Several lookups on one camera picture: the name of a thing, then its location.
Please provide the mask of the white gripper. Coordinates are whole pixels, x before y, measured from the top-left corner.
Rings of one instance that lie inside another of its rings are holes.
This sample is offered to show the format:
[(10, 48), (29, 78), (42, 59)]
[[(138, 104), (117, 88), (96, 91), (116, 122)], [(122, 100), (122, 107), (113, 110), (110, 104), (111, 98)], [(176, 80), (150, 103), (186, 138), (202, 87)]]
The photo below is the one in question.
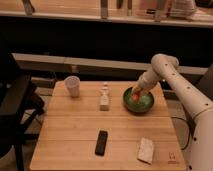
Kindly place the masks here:
[(137, 85), (134, 85), (132, 87), (131, 93), (135, 94), (138, 91), (139, 98), (147, 94), (151, 89), (153, 89), (156, 86), (155, 82), (151, 82), (150, 80), (147, 80), (144, 76), (141, 76), (137, 82)]

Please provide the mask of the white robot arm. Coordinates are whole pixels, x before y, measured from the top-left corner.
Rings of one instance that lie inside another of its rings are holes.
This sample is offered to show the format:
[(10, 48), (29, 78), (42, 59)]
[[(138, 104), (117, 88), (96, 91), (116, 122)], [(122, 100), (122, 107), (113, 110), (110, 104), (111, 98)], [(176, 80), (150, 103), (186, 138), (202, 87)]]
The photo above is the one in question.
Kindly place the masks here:
[(196, 123), (187, 171), (213, 171), (213, 101), (186, 80), (178, 71), (176, 57), (156, 54), (151, 67), (132, 88), (132, 93), (147, 94), (165, 80)]

